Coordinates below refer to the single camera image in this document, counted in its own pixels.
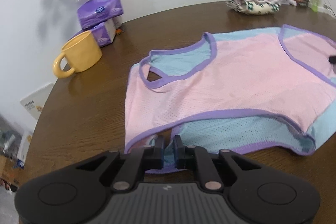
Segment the pink blue mesh vest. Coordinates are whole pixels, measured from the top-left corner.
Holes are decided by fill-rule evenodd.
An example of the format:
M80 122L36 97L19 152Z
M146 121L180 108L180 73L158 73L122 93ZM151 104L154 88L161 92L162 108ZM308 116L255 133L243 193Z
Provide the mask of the pink blue mesh vest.
M131 67L125 151L160 133L211 153L313 154L335 133L335 42L296 27L202 35Z

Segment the green spray bottle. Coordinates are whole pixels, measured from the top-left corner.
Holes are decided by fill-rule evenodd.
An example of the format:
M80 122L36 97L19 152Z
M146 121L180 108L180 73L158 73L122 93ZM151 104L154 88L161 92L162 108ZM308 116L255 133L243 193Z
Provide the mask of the green spray bottle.
M314 11L318 12L319 11L319 5L320 5L321 0L309 0L309 7Z

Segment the black red gift box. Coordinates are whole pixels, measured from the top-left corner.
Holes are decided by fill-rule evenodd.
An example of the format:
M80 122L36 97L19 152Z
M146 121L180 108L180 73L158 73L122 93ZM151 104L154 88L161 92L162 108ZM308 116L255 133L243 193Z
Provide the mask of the black red gift box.
M308 7L309 0L289 0L289 3L295 7Z

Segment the folded green flower garment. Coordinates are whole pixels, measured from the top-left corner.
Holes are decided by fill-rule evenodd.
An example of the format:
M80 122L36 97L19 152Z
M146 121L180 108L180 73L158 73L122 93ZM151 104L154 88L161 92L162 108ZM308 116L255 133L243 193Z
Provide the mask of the folded green flower garment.
M226 0L226 5L236 12L247 15L267 15L280 11L280 5L278 3L257 4L255 2L248 1Z

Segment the yellow ceramic mug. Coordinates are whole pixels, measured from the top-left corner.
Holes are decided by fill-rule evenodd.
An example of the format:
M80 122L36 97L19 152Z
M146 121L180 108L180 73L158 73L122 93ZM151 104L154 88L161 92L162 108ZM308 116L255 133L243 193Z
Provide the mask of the yellow ceramic mug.
M94 66L102 57L102 51L92 32L84 31L68 40L61 49L60 55L54 60L52 70L59 78L67 78L74 73L83 72ZM60 64L66 59L70 68L61 69Z

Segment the lower purple tissue pack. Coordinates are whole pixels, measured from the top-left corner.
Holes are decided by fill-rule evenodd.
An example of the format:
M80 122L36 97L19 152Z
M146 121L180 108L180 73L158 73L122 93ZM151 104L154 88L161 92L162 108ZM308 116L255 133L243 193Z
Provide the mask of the lower purple tissue pack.
M112 18L89 28L89 30L99 47L104 47L112 44L115 36L122 33L122 24L118 19Z

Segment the purple tissue pack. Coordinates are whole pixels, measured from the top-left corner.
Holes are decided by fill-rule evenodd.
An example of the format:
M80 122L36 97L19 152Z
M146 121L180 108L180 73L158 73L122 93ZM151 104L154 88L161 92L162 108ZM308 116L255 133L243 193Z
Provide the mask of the purple tissue pack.
M120 0L89 0L79 5L77 17L83 30L123 14Z
M104 47L112 44L115 36L122 33L122 24L118 19L112 18L89 28L89 30L99 47Z

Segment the upper purple tissue pack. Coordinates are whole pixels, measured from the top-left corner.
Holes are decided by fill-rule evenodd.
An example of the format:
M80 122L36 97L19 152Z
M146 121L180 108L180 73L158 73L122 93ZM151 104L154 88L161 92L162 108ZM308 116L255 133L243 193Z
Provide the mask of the upper purple tissue pack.
M123 14L120 0L89 0L79 5L77 17L83 30Z

